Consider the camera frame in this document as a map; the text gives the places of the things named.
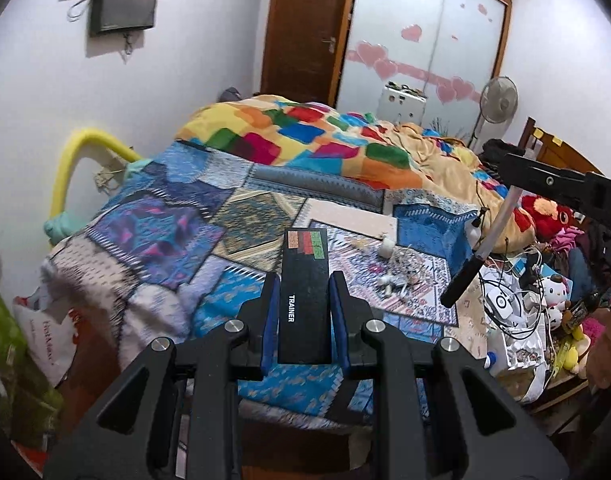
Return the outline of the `black calibration trainer block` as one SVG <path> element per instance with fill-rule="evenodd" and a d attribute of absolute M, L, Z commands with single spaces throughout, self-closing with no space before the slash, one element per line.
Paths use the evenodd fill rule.
<path fill-rule="evenodd" d="M 327 231 L 290 228 L 282 248 L 278 362 L 323 365 L 331 362 L 328 306 Z"/>

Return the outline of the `white bandage tape roll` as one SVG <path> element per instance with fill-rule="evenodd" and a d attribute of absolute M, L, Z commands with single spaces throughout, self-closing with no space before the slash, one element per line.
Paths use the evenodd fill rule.
<path fill-rule="evenodd" d="M 394 240 L 391 240 L 390 237 L 384 236 L 378 246 L 377 254 L 381 258 L 389 260 L 394 253 L 395 247 L 397 247 L 397 244 L 395 244 Z"/>

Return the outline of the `wooden chair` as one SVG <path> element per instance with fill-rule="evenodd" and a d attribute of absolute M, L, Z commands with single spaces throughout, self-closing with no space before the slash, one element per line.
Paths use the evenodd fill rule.
<path fill-rule="evenodd" d="M 524 148 L 527 155 L 549 166 L 571 169 L 583 174 L 588 172 L 601 174 L 601 170 L 580 152 L 557 136 L 540 128 L 532 117 L 527 119 L 523 127 L 518 146 Z"/>

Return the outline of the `red plush toy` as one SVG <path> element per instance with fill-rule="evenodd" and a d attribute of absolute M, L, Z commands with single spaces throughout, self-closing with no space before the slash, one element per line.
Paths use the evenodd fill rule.
<path fill-rule="evenodd" d="M 530 215 L 535 235 L 540 242 L 549 242 L 572 224 L 572 210 L 557 204 L 555 200 L 537 195 L 523 195 L 521 207 Z"/>

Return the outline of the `white standing fan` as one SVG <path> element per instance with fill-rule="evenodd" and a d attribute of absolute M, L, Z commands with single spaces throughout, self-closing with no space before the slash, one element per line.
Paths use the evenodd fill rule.
<path fill-rule="evenodd" d="M 467 143 L 468 148 L 475 146 L 485 124 L 509 124 L 514 119 L 518 104 L 518 88 L 511 78 L 498 76 L 491 79 L 482 90 L 479 99 L 479 116 Z"/>

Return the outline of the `clear crumpled plastic wrapper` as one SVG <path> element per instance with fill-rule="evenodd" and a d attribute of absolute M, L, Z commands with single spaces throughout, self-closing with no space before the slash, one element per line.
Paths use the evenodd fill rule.
<path fill-rule="evenodd" d="M 388 260 L 388 271 L 400 286 L 416 286 L 427 280 L 425 259 L 409 247 L 394 247 Z"/>

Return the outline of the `Hello Kitty plush toy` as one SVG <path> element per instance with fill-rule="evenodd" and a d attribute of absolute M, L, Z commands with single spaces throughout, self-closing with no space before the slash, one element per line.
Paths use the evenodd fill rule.
<path fill-rule="evenodd" d="M 541 279 L 541 287 L 549 328 L 557 330 L 570 306 L 567 283 L 560 274 L 552 274 Z"/>

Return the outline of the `blue patchwork bedspread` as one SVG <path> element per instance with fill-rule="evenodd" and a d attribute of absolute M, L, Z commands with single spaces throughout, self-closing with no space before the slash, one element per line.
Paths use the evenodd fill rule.
<path fill-rule="evenodd" d="M 457 338 L 488 350 L 482 292 L 456 306 L 441 294 L 466 260 L 471 206 L 424 190 L 397 196 L 352 179 L 258 165 L 176 142 L 128 176 L 92 220 L 42 264 L 40 309 L 62 301 L 130 364 L 153 338 L 201 337 L 260 295 L 281 269 L 290 228 L 327 231 L 329 266 L 352 295 L 409 337 Z M 378 256 L 384 236 L 425 259 L 427 280 L 400 286 Z"/>

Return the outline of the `white box on bed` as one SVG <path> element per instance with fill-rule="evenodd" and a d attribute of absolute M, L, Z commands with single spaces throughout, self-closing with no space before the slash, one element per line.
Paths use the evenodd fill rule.
<path fill-rule="evenodd" d="M 418 126 L 423 122 L 427 96 L 407 84 L 388 81 L 379 98 L 376 116 L 392 124 L 411 122 Z"/>

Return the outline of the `white wardrobe with hearts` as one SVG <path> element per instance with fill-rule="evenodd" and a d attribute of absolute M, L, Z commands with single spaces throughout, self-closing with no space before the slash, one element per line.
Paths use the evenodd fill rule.
<path fill-rule="evenodd" d="M 469 140 L 505 14 L 499 0 L 354 0 L 337 110 L 377 117 L 394 81 L 427 96 L 421 127 Z"/>

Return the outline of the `colourful checkered blanket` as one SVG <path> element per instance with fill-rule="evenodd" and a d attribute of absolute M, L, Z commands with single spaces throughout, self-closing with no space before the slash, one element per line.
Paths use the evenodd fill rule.
<path fill-rule="evenodd" d="M 424 190 L 456 200 L 484 213 L 483 234 L 508 193 L 461 141 L 411 122 L 396 126 L 371 113 L 341 114 L 273 94 L 202 107 L 176 138 L 261 165 L 353 179 L 393 196 Z"/>

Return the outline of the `white HotMaxx plastic bag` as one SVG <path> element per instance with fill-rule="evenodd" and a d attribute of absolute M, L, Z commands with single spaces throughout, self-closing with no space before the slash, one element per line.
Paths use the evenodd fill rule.
<path fill-rule="evenodd" d="M 51 387 L 57 387 L 73 363 L 78 348 L 76 312 L 62 301 L 40 309 L 40 297 L 16 297 L 14 318 L 28 352 Z"/>

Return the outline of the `green leaf pattern bag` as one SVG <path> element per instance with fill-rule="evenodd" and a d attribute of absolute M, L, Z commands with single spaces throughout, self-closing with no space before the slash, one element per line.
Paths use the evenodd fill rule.
<path fill-rule="evenodd" d="M 0 296 L 0 430 L 27 448 L 47 451 L 63 398 L 28 353 L 20 327 Z"/>

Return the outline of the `brown wooden door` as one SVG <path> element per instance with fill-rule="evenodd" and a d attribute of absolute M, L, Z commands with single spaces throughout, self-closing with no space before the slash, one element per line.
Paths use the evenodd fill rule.
<path fill-rule="evenodd" d="M 347 0 L 270 0 L 260 91 L 330 101 Z"/>

